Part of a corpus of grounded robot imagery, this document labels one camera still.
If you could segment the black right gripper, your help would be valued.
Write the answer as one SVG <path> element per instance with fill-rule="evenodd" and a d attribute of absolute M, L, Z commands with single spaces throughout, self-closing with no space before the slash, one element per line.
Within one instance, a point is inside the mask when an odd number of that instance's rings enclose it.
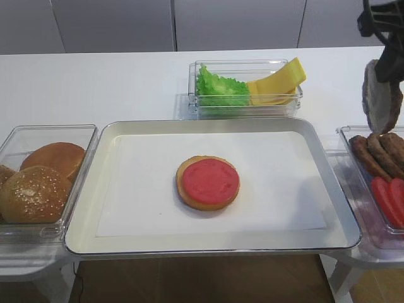
<path fill-rule="evenodd" d="M 380 83 L 403 81 L 403 1 L 363 1 L 357 18 L 362 37 L 375 36 L 384 50 L 376 64 Z"/>

